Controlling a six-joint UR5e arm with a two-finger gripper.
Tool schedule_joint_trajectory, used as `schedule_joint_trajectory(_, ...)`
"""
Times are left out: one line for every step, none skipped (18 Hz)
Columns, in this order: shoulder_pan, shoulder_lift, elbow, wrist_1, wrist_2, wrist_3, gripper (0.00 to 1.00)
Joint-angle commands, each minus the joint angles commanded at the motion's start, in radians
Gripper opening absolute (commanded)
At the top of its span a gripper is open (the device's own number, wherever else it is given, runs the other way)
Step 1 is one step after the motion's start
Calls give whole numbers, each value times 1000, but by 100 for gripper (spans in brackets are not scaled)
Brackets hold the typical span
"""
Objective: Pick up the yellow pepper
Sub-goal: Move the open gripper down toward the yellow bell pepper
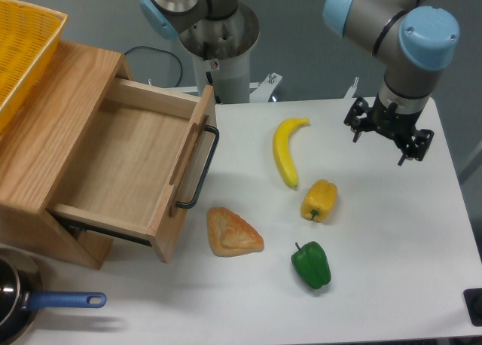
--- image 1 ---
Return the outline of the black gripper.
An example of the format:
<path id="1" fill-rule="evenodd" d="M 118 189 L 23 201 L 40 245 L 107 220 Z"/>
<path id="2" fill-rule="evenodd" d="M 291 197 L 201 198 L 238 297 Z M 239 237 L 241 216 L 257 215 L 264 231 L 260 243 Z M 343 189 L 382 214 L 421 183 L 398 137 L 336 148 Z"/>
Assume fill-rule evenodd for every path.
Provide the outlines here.
<path id="1" fill-rule="evenodd" d="M 401 114 L 396 111 L 397 108 L 396 103 L 386 107 L 379 96 L 376 96 L 374 105 L 370 109 L 365 99 L 357 97 L 343 123 L 352 131 L 354 143 L 362 133 L 369 130 L 391 139 L 402 153 L 398 161 L 399 166 L 406 160 L 421 162 L 432 143 L 434 132 L 415 128 L 419 118 L 418 112 Z"/>

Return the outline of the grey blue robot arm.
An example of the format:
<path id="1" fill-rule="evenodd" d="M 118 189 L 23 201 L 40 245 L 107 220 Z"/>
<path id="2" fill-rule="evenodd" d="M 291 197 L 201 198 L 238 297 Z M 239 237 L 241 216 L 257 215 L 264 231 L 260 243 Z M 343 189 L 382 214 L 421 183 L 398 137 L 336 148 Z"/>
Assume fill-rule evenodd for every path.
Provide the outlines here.
<path id="1" fill-rule="evenodd" d="M 231 78 L 223 68 L 248 56 L 259 39 L 249 7 L 239 0 L 141 0 L 140 7 L 161 37 L 179 39 L 198 61 L 199 86 L 213 85 L 219 102 L 247 100 L 245 71 Z M 355 136 L 375 132 L 390 139 L 403 160 L 422 160 L 433 132 L 416 122 L 453 58 L 456 19 L 426 0 L 326 0 L 322 16 L 333 32 L 386 66 L 374 103 L 357 98 L 345 124 Z"/>

